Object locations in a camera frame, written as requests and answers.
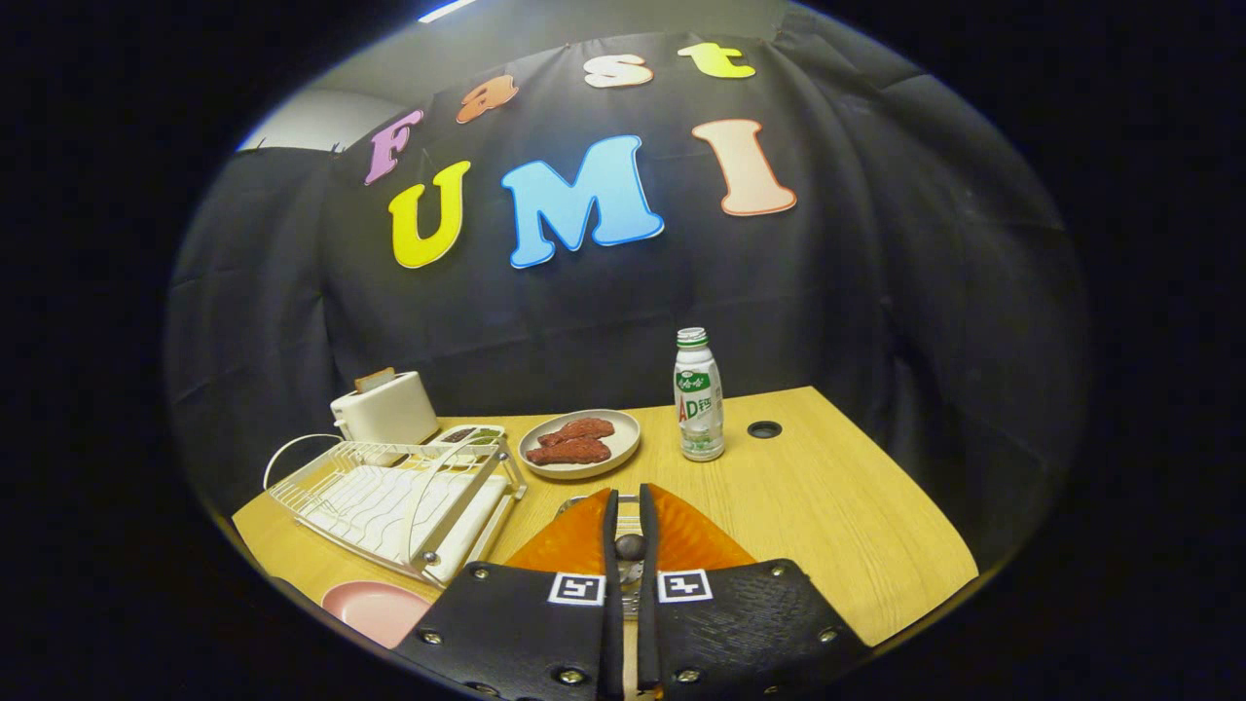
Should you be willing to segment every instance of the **steak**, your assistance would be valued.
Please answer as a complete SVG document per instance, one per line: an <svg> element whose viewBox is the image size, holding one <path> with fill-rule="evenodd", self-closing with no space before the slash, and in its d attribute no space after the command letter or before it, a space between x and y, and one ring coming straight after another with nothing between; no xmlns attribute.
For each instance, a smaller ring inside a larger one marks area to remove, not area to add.
<svg viewBox="0 0 1246 701"><path fill-rule="evenodd" d="M548 448L573 438L606 438L607 436L614 436L614 425L606 420L587 417L576 420L554 433L538 437L537 442Z"/></svg>
<svg viewBox="0 0 1246 701"><path fill-rule="evenodd" d="M589 463L609 461L611 449L596 438L572 438L554 446L528 451L526 456L533 466L548 466L551 463L587 466Z"/></svg>

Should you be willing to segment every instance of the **wooden table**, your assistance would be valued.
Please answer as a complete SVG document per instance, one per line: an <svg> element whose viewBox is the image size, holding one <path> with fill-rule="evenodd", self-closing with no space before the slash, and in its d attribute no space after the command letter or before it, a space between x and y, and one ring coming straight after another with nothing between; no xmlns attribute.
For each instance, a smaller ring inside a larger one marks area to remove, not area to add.
<svg viewBox="0 0 1246 701"><path fill-rule="evenodd" d="M978 575L959 534L891 458L811 387L725 401L726 452L693 463L679 452L672 406L629 410L640 447L604 476L573 483L526 467L527 496L516 504L487 559L505 562L572 497L603 487L637 494L653 483L697 507L758 560L790 558L867 645L877 645ZM441 418L501 425L512 448L553 416ZM782 433L748 435L773 421ZM329 588L369 579L435 600L430 585L369 563L299 527L267 493L233 517L243 542L273 576L313 601Z"/></svg>

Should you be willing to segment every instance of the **beige plate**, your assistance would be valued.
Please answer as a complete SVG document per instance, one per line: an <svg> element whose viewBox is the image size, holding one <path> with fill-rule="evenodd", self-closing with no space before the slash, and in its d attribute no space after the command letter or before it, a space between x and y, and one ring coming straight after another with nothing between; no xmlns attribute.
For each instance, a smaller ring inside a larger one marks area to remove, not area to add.
<svg viewBox="0 0 1246 701"><path fill-rule="evenodd" d="M583 420L587 417L606 420L614 425L614 435L601 440L602 443L611 449L611 458L608 461L589 463L587 466L574 466L569 463L533 466L528 462L528 451L541 448L541 443L537 441L537 437L553 433L576 420ZM586 410L583 412L572 412L556 420L549 420L548 422L530 431L528 435L523 437L523 441L520 442L518 453L523 464L538 476L551 479L584 479L587 477L597 477L599 474L608 473L622 466L628 458L632 457L632 453L635 453L635 448L639 445L640 425L637 423L637 421L629 415L614 412L612 410Z"/></svg>

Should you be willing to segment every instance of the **bottle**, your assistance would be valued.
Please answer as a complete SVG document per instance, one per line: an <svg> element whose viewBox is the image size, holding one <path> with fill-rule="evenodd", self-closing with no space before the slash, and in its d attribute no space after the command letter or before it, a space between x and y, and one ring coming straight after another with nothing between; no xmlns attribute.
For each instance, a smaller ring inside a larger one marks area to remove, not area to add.
<svg viewBox="0 0 1246 701"><path fill-rule="evenodd" d="M675 413L684 458L704 463L723 454L723 383L700 326L675 334Z"/></svg>

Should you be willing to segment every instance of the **letter m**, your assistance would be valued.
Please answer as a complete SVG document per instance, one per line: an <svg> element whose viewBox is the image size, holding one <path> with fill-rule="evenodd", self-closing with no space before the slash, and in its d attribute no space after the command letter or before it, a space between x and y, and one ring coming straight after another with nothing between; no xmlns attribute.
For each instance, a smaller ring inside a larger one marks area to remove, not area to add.
<svg viewBox="0 0 1246 701"><path fill-rule="evenodd" d="M635 168L637 136L612 136L584 153L576 184L567 184L545 161L525 163L502 177L502 187L515 195L516 247L511 264L527 268L553 258L554 245L541 230L541 219L568 250L584 242L584 227L593 204L598 223L593 240L617 245L662 233L662 217L649 210Z"/></svg>

